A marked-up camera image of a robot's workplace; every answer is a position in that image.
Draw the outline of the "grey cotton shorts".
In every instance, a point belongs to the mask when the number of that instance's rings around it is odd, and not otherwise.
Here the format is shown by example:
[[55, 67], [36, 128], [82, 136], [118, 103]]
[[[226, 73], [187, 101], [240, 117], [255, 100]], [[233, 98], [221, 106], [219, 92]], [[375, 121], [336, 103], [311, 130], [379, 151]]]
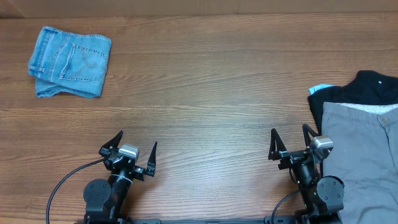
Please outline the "grey cotton shorts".
[[397, 105], [323, 104], [334, 148], [325, 175], [345, 184], [343, 223], [397, 223]]

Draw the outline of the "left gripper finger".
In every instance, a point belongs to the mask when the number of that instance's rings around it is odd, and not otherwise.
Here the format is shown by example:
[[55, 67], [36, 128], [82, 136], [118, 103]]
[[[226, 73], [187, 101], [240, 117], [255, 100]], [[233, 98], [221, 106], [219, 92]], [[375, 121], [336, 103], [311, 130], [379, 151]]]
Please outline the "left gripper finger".
[[154, 177], [155, 176], [155, 168], [156, 168], [156, 150], [157, 150], [157, 142], [155, 142], [149, 159], [147, 161], [147, 169], [146, 175]]
[[111, 149], [111, 148], [118, 148], [119, 143], [123, 137], [123, 130], [120, 130], [120, 132], [115, 135], [111, 140], [109, 140], [107, 143], [105, 143], [101, 148], [102, 149]]

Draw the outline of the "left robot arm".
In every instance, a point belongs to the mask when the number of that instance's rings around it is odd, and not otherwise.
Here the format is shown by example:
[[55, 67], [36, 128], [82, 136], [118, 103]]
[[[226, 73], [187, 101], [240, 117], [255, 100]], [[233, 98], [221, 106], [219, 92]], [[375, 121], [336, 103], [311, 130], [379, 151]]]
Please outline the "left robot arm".
[[154, 144], [147, 167], [136, 165], [139, 148], [131, 144], [119, 145], [123, 137], [120, 131], [104, 144], [99, 154], [105, 168], [110, 171], [108, 179], [95, 179], [89, 182], [84, 191], [86, 202], [84, 223], [132, 223], [133, 220], [121, 213], [133, 180], [155, 176], [157, 143]]

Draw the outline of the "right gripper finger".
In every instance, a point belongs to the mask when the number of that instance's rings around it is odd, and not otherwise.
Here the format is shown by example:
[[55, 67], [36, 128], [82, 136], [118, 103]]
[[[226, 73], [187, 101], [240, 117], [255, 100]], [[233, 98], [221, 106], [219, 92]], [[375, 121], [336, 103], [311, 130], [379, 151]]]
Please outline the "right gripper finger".
[[279, 133], [275, 128], [271, 129], [271, 144], [269, 149], [269, 160], [280, 160], [283, 158], [283, 154], [287, 152], [287, 149], [281, 140]]
[[306, 146], [310, 145], [312, 138], [319, 136], [308, 124], [303, 124], [302, 130]]

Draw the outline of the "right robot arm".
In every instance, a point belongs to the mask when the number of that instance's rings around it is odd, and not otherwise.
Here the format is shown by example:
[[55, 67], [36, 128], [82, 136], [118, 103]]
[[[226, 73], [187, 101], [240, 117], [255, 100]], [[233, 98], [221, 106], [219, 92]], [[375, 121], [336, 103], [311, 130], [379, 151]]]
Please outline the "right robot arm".
[[328, 136], [317, 134], [309, 125], [302, 125], [305, 149], [289, 152], [279, 133], [271, 130], [268, 159], [279, 161], [280, 170], [287, 169], [298, 189], [285, 196], [274, 207], [269, 221], [278, 223], [278, 208], [288, 199], [300, 194], [304, 209], [288, 217], [289, 223], [341, 223], [339, 211], [344, 209], [345, 185], [333, 175], [323, 175], [323, 161], [333, 150]]

